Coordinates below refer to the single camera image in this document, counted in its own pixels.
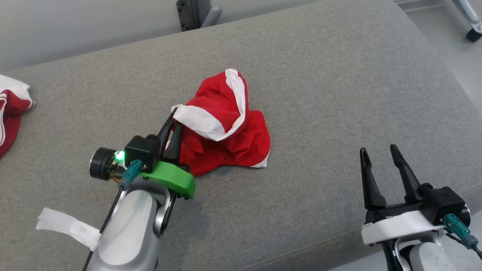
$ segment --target folded red and white clothing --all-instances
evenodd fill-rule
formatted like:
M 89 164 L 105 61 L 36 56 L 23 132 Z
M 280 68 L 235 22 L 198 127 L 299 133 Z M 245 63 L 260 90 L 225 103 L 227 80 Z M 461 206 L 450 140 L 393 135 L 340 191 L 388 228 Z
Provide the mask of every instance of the folded red and white clothing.
M 21 113 L 35 105 L 30 86 L 10 77 L 0 75 L 0 157 L 13 144 L 20 127 Z
M 235 69 L 205 79 L 195 97 L 177 105 L 184 129 L 180 162 L 195 176 L 221 165 L 266 167 L 270 138 L 260 111 L 249 110 L 246 80 Z

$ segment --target cable connector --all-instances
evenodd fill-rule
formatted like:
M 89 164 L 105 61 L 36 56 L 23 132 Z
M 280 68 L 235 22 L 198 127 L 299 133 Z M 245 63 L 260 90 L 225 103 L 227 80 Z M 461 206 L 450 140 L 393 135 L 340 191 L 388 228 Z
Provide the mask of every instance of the cable connector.
M 462 241 L 467 249 L 473 249 L 479 243 L 475 236 L 470 234 L 470 230 L 454 214 L 448 214 L 443 218 L 443 224 L 449 232 L 453 232 Z
M 124 189 L 128 189 L 132 181 L 141 173 L 142 171 L 142 162 L 140 160 L 135 159 L 132 161 L 132 163 L 129 165 L 127 170 L 124 172 L 124 176 L 122 179 L 120 179 L 119 183 L 117 183 L 118 187 L 124 187 Z

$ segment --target led light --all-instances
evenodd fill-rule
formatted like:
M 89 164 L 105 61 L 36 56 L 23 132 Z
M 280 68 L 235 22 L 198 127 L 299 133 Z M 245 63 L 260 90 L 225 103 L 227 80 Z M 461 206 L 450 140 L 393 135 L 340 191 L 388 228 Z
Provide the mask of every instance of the led light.
M 125 159 L 125 152 L 123 150 L 119 151 L 116 156 L 115 156 L 115 159 L 117 162 L 119 161 L 124 161 Z

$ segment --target black cable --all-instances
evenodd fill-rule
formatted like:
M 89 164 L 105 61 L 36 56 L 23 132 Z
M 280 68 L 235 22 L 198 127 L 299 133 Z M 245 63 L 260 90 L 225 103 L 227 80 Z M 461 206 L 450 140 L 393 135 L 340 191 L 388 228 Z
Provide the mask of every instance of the black cable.
M 119 187 L 119 191 L 117 192 L 116 198 L 114 199 L 114 202 L 112 203 L 112 206 L 110 207 L 109 213 L 107 214 L 106 220 L 104 220 L 104 223 L 102 224 L 102 227 L 100 227 L 99 233 L 103 233 L 104 230 L 106 229 L 107 223 L 110 220 L 110 217 L 112 216 L 112 213 L 114 212 L 114 209 L 117 205 L 117 202 L 119 201 L 119 198 L 121 197 L 122 191 L 124 191 L 124 186 Z M 89 255 L 87 256 L 87 260 L 85 261 L 84 267 L 82 268 L 82 271 L 86 271 L 87 267 L 89 266 L 90 260 L 92 258 L 92 255 L 94 252 L 91 250 L 89 252 Z
M 457 243 L 465 246 L 464 243 L 462 243 L 462 240 L 458 239 L 457 237 L 451 235 L 450 233 L 447 233 L 446 235 L 447 235 L 448 238 L 450 238 L 450 239 L 452 239 L 452 240 L 455 240 L 455 241 L 457 241 Z
M 477 255 L 479 255 L 479 258 L 482 260 L 482 251 L 480 251 L 478 248 L 477 248 L 477 245 L 473 245 L 472 246 L 472 250 L 475 251 L 475 253 L 477 253 Z

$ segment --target green bracket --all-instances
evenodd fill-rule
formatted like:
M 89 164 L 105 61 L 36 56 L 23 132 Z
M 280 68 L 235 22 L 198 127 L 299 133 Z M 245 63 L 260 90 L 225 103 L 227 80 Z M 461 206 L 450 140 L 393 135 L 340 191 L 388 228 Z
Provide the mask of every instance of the green bracket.
M 165 186 L 182 197 L 190 199 L 194 197 L 196 191 L 194 176 L 171 163 L 160 161 L 152 173 L 142 172 L 141 175 Z

